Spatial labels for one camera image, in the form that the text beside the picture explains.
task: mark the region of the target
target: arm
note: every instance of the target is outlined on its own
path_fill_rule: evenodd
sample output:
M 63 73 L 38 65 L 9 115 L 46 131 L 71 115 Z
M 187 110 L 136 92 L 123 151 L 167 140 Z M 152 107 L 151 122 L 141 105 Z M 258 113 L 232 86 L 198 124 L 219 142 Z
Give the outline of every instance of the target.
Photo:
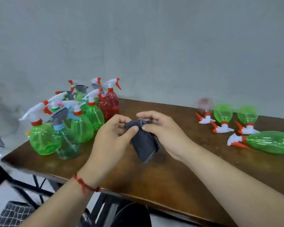
M 284 226 L 284 195 L 195 144 L 172 118 L 154 111 L 137 116 L 152 119 L 143 129 L 198 176 L 238 226 Z
M 91 186 L 98 187 L 101 180 L 115 167 L 125 152 L 138 127 L 133 126 L 125 132 L 124 125 L 131 119 L 115 115 L 103 125 L 95 138 L 91 156 L 77 173 L 79 178 Z M 93 192 L 85 190 L 71 178 L 38 210 L 27 218 L 20 227 L 73 227 L 86 208 Z

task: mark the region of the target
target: concrete wall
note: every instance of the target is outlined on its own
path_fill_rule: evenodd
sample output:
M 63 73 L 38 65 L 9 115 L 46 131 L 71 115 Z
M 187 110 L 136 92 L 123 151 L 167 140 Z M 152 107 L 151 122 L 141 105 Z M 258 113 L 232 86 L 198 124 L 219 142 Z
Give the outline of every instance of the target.
M 0 121 L 98 76 L 127 99 L 284 118 L 284 0 L 0 0 Z

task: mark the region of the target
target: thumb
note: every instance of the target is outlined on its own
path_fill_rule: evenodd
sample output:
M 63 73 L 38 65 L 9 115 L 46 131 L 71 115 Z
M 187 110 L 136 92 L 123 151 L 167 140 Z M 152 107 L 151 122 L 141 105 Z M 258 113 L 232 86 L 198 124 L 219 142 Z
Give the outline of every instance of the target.
M 127 130 L 127 132 L 125 132 L 122 136 L 120 136 L 120 139 L 124 143 L 129 143 L 129 141 L 135 136 L 138 130 L 139 130 L 138 126 L 132 126 L 130 129 Z
M 162 126 L 156 125 L 156 124 L 145 124 L 142 127 L 143 130 L 155 134 L 157 137 L 160 136 L 160 133 L 162 131 Z

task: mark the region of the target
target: red bracelet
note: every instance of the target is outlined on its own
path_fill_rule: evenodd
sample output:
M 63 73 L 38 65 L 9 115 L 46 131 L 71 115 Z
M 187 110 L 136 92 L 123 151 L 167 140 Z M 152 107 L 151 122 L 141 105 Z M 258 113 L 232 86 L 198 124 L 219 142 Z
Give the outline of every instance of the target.
M 75 173 L 74 179 L 82 186 L 83 195 L 85 195 L 85 189 L 88 189 L 88 190 L 94 191 L 94 192 L 99 192 L 99 190 L 100 190 L 100 187 L 97 187 L 97 188 L 94 189 L 94 188 L 92 188 L 92 187 L 86 185 L 85 182 L 83 181 L 83 179 L 82 179 L 82 178 L 79 178 L 79 177 L 77 176 L 77 173 Z

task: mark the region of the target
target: wooden table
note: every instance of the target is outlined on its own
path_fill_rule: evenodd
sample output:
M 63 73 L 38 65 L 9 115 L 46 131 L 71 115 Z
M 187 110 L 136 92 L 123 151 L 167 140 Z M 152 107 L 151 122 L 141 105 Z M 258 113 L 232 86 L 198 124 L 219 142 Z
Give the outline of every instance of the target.
M 147 110 L 156 110 L 171 116 L 194 142 L 284 194 L 284 155 L 227 146 L 227 139 L 232 133 L 214 134 L 210 124 L 198 124 L 195 115 L 197 109 L 120 99 L 120 110 L 121 114 L 132 119 L 136 118 L 137 112 Z M 234 119 L 230 122 L 231 128 L 236 128 Z M 284 119 L 260 116 L 255 128 L 260 131 L 284 132 Z M 40 156 L 26 142 L 2 161 L 15 168 L 64 183 L 85 164 L 93 141 L 94 138 L 83 143 L 82 154 L 71 160 L 61 160 L 55 154 Z M 163 148 L 154 155 L 150 163 L 143 164 L 132 145 L 129 145 L 122 160 L 102 182 L 101 188 L 101 192 L 198 217 L 204 223 L 209 220 L 236 226 L 197 176 L 184 164 L 171 158 Z

